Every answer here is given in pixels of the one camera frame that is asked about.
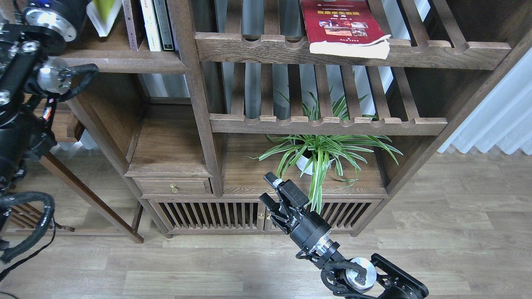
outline wooden bookshelf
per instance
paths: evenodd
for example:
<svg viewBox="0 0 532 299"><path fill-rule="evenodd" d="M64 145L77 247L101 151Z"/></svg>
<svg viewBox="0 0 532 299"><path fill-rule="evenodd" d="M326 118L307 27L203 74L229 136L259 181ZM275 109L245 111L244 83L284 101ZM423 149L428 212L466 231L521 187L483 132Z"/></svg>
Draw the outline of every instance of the wooden bookshelf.
<svg viewBox="0 0 532 299"><path fill-rule="evenodd" d="M368 3L383 31L390 33L382 1ZM326 219L356 235L532 47L530 1L501 6L491 0L429 0L425 21L413 0L396 3L411 40L392 38L389 58L377 60L310 54L304 32L299 37L281 35L279 1L265 0L264 34L257 36L242 34L243 0L228 1L225 30L218 28L220 7L215 1L168 1L179 53L149 52L146 45L130 51L121 19L107 39L97 38L87 27L81 42L63 57L71 64L96 63L103 73L69 105L167 236L275 231L258 196L272 194L262 177L275 172L279 159L258 162L244 157L273 145L265 133L389 135L404 154L397 157L399 165L377 152L367 156L369 163L361 165L355 185L340 188L345 183L336 180L333 171L324 185ZM220 62L235 62L233 86L224 86ZM261 64L262 86L256 95L261 111L253 119L244 112L247 62ZM274 63L288 65L288 119L273 112ZM314 65L322 113L318 121L303 116L302 63ZM334 99L328 95L326 65L340 67L348 121L331 115ZM365 67L377 119L361 114L357 99L363 95L354 84L354 65ZM387 92L380 66L392 67ZM149 100L137 76L128 74L149 72L184 73L190 99ZM225 89L232 92L230 107ZM161 105L188 101L186 107ZM142 114L145 105L150 106ZM354 178L350 167L345 170ZM309 177L300 178L295 168L287 178L304 192L309 187Z"/></svg>
<svg viewBox="0 0 532 299"><path fill-rule="evenodd" d="M183 74L188 71L179 53L150 52L146 40L139 51L131 51L123 13L117 17L108 37L99 37L89 21L82 34L81 39L69 45L61 55L69 65L95 63L100 72L113 73Z"/></svg>

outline white book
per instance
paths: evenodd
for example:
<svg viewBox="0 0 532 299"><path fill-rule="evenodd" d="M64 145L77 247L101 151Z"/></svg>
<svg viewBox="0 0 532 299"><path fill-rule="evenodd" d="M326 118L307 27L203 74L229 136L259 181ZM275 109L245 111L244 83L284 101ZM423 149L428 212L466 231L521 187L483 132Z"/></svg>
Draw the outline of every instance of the white book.
<svg viewBox="0 0 532 299"><path fill-rule="evenodd" d="M142 15L144 16L144 26L146 27L146 39L150 51L162 51L161 39L159 37L159 28L157 26L157 17L152 0L140 0L142 6Z"/></svg>

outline drawer knob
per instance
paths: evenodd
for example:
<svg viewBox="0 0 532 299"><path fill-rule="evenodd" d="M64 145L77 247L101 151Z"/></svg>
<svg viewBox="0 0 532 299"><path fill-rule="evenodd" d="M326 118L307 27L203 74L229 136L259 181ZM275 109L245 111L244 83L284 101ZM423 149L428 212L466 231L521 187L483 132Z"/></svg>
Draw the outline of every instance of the drawer knob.
<svg viewBox="0 0 532 299"><path fill-rule="evenodd" d="M170 185L170 190L172 191L172 193L177 193L177 192L179 192L179 189L176 187L175 184Z"/></svg>

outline cabinet door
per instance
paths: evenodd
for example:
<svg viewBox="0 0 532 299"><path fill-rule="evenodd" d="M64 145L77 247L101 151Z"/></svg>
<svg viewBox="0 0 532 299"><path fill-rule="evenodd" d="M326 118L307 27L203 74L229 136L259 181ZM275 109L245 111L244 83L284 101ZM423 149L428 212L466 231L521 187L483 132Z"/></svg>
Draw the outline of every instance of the cabinet door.
<svg viewBox="0 0 532 299"><path fill-rule="evenodd" d="M331 225L333 232L348 232L362 229L364 220L381 202L377 200L351 200L333 201L324 200L320 215ZM269 232L281 232L271 221L270 214L266 214L264 230Z"/></svg>
<svg viewBox="0 0 532 299"><path fill-rule="evenodd" d="M169 234L263 232L266 207L258 201L151 200Z"/></svg>

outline spider plant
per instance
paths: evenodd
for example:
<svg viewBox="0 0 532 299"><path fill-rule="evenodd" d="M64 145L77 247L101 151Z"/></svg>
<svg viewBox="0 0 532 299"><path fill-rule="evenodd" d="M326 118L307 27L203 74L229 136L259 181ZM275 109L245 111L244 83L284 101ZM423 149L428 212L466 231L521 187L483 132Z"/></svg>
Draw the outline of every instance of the spider plant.
<svg viewBox="0 0 532 299"><path fill-rule="evenodd" d="M284 99L289 101L289 98L279 92ZM303 113L310 120L318 120L321 118L318 99L316 96L309 92L310 96L314 101L313 106L308 106L303 104ZM359 98L359 102L364 100L367 95ZM339 117L342 121L347 121L349 119L349 114L347 111L347 102L345 95L340 97L337 101L334 101L332 104L332 112L335 117ZM376 118L375 115L363 115L363 117ZM281 161L279 162L279 167L277 168L277 176L284 177L286 170L290 166L294 166L297 161L305 153L308 155L308 161L301 171L303 175L304 171L308 168L312 169L312 178L309 191L309 204L311 205L311 211L316 211L317 213L321 212L321 199L322 199L322 184L325 180L325 175L327 170L330 168L330 161L335 162L335 174L338 177L343 177L343 165L342 160L347 161L355 169L356 176L358 172L362 169L358 165L359 161L368 163L368 161L357 152L367 152L372 153L373 148L379 147L386 151L393 158L395 163L398 164L397 158L394 153L402 155L402 153L394 148L393 146L384 143L383 141L392 142L387 136L372 136L372 135L298 135L291 134L288 136L281 137L272 137L267 135L268 139L272 142L280 142L280 144L272 147L258 157L253 157L252 159L257 159L262 161L269 156L284 153ZM351 182L349 186L344 188L351 187L354 182L357 180L357 177L353 179L340 179L342 182Z"/></svg>

